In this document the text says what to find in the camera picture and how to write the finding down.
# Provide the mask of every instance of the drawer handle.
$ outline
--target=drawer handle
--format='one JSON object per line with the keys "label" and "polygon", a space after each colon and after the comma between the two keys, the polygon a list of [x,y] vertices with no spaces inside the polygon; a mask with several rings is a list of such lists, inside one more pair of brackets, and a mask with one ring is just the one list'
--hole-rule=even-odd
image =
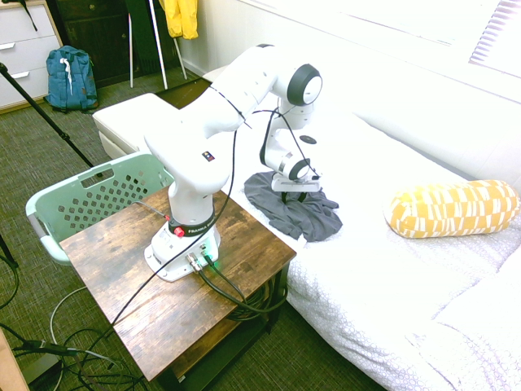
{"label": "drawer handle", "polygon": [[13,47],[15,47],[15,43],[16,42],[4,43],[3,45],[0,45],[0,51],[4,51],[5,49],[12,49]]}
{"label": "drawer handle", "polygon": [[11,77],[13,79],[21,79],[22,77],[27,77],[27,76],[29,76],[29,71],[17,73],[16,75],[11,75]]}

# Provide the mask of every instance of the gray cloth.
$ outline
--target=gray cloth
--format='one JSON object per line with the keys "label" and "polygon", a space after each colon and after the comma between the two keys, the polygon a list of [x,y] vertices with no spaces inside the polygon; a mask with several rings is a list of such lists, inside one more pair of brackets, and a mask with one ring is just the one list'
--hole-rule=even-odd
{"label": "gray cloth", "polygon": [[339,205],[326,198],[322,191],[307,193],[302,202],[300,193],[287,193],[286,203],[282,192],[271,189],[274,172],[257,173],[244,183],[248,200],[267,218],[269,224],[284,234],[298,239],[300,234],[309,242],[318,242],[337,233],[342,226],[333,212]]}

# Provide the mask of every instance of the red button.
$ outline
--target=red button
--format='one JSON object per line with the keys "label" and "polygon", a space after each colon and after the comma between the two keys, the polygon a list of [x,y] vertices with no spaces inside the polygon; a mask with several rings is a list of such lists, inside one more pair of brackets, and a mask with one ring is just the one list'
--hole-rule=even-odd
{"label": "red button", "polygon": [[178,227],[175,230],[173,230],[173,233],[179,236],[180,238],[182,238],[185,235],[185,231],[183,231],[181,227]]}

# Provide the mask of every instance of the white ottoman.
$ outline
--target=white ottoman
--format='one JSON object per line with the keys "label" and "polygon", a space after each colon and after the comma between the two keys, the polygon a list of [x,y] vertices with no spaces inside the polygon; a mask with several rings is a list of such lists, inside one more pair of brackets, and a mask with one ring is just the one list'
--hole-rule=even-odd
{"label": "white ottoman", "polygon": [[[226,67],[204,75],[214,82]],[[137,151],[148,151],[144,134],[168,130],[178,109],[155,94],[144,94],[98,110],[92,116],[105,152],[116,159]]]}

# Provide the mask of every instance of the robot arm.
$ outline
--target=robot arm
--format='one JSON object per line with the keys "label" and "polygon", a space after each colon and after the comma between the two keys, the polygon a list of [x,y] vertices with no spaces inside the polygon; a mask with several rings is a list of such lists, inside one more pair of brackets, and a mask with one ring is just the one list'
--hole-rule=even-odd
{"label": "robot arm", "polygon": [[[177,112],[171,132],[151,130],[145,135],[152,154],[175,179],[169,188],[172,218],[145,250],[148,265],[153,271],[161,270],[159,277],[174,281],[190,273],[187,257],[192,261],[199,257],[202,266],[205,257],[218,258],[221,237],[213,225],[212,195],[225,185],[229,167],[208,138],[236,131],[269,92],[282,103],[266,132],[261,162],[289,183],[285,186],[298,184],[300,188],[294,191],[313,191],[302,187],[309,182],[309,160],[284,147],[278,134],[288,127],[304,127],[321,88],[320,74],[311,65],[296,64],[274,46],[255,46],[230,64],[198,99]],[[191,236],[198,238],[192,242]]]}

